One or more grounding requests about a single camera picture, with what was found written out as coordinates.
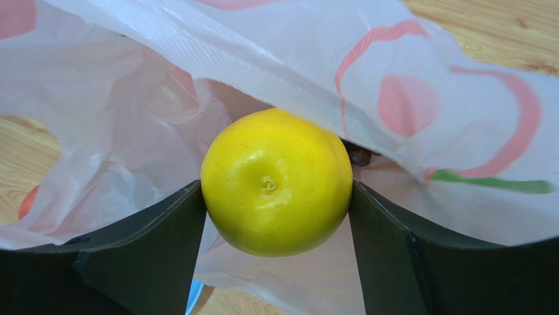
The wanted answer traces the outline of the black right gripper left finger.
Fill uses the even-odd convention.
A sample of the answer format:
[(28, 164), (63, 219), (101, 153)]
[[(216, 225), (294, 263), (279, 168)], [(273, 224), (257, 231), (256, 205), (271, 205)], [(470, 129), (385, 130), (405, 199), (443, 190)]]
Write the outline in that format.
[(206, 208), (193, 181), (62, 245), (1, 251), (2, 314), (185, 314)]

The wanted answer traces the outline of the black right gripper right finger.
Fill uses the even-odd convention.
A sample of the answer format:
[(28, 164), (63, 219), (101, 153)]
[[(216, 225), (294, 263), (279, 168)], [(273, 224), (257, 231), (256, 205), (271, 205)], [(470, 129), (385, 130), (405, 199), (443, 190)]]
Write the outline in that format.
[(350, 226), (367, 314), (557, 314), (558, 239), (471, 238), (355, 182)]

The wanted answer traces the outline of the dark red grape bunch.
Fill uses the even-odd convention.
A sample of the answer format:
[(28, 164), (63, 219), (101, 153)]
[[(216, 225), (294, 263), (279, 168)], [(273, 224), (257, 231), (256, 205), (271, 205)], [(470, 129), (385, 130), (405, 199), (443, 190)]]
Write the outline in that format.
[(349, 160), (352, 165), (358, 167), (367, 167), (377, 157), (381, 156), (381, 154), (379, 154), (378, 152), (368, 150), (350, 141), (343, 140), (343, 139), (341, 141), (347, 151)]

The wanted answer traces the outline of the pink peach-print plastic bag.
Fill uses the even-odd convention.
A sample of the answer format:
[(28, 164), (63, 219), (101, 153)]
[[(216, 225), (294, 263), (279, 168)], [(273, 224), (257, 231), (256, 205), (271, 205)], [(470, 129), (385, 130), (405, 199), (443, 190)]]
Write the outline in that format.
[[(400, 1), (2, 1), (1, 113), (63, 151), (1, 251), (62, 245), (199, 181), (218, 133), (268, 104), (380, 153), (357, 182), (420, 217), (507, 247), (558, 239), (558, 79), (476, 62)], [(206, 214), (193, 279), (286, 314), (367, 314), (349, 217), (273, 259)]]

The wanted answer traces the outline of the yellow lemon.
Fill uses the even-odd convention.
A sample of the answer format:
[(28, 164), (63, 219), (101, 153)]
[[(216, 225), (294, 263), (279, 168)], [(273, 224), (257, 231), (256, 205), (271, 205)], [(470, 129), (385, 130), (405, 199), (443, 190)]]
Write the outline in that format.
[(341, 139), (277, 108), (225, 128), (210, 145), (200, 177), (220, 235), (261, 257), (298, 255), (324, 244), (345, 219), (353, 186)]

